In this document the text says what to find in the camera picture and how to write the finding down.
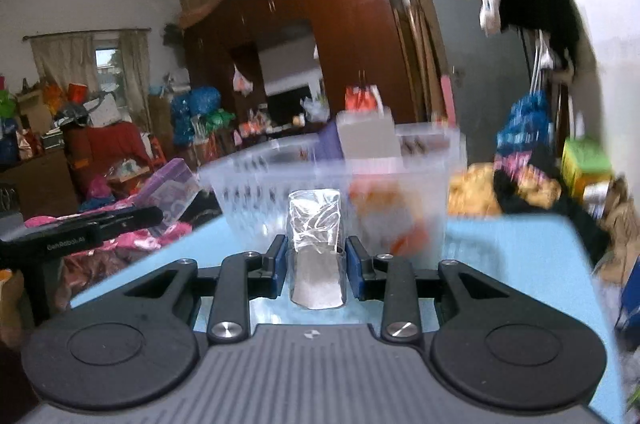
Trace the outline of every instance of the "plastic basket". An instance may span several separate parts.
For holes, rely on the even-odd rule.
[[[409,211],[417,213],[429,235],[421,253],[426,261],[421,264],[433,266],[444,237],[449,176],[466,165],[460,133],[422,124],[401,125],[396,134],[402,139],[404,159],[316,162],[318,137],[300,135],[210,163],[199,170],[199,180],[201,186],[214,191],[229,226],[248,249],[266,249],[276,234],[286,233],[291,192],[333,188],[341,193],[346,234],[359,236],[373,254],[388,253],[393,244],[385,234],[397,228],[385,231],[385,226],[393,226],[393,221],[407,223]],[[381,215],[379,224],[375,214],[363,223],[351,197],[354,188],[369,188],[374,183],[398,192],[406,202],[395,213]]]

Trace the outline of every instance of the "metal bolt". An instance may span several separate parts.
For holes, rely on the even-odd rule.
[[[213,335],[220,339],[237,338],[242,333],[242,327],[233,321],[221,321],[213,325]]]
[[[397,321],[388,325],[386,331],[395,338],[411,338],[418,333],[418,327],[407,321]]]

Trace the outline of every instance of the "green plastic item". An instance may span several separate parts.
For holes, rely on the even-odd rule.
[[[14,117],[15,101],[9,95],[9,91],[0,90],[0,117]]]
[[[207,115],[205,130],[209,134],[212,131],[220,130],[220,128],[227,128],[235,118],[235,114],[226,112],[224,109],[218,109]]]

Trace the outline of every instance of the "blue table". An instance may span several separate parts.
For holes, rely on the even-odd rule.
[[[623,423],[623,395],[618,354],[610,325],[593,291],[590,268],[574,229],[562,218],[539,215],[501,217],[486,221],[451,219],[447,224],[443,258],[455,258],[551,305],[589,325],[607,349],[607,370],[591,408],[612,424]],[[81,305],[178,258],[194,258],[200,267],[219,265],[228,255],[244,251],[224,217],[165,247],[145,260],[76,296]],[[274,324],[371,323],[379,331],[382,302],[349,298],[341,309],[309,311],[289,300],[287,283],[276,300],[253,300],[252,326]],[[210,299],[203,300],[196,329],[206,327]],[[429,300],[420,302],[425,331],[438,323]]]

